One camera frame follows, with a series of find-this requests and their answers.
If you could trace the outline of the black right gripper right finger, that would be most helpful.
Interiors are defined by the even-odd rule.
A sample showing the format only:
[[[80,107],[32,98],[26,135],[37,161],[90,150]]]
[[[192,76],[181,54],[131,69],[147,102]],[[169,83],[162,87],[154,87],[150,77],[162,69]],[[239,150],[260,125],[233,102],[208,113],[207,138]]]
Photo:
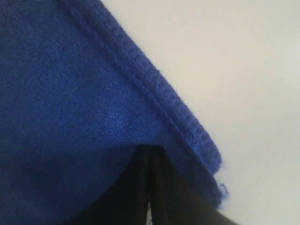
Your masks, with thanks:
[[[157,146],[149,155],[149,195],[154,225],[235,224],[205,202]]]

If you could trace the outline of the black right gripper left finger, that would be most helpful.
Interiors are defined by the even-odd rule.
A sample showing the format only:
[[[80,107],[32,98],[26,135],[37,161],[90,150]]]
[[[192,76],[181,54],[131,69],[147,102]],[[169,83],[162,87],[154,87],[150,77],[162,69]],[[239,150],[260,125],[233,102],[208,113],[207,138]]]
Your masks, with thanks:
[[[113,185],[69,225],[145,225],[148,211],[149,147],[139,145]]]

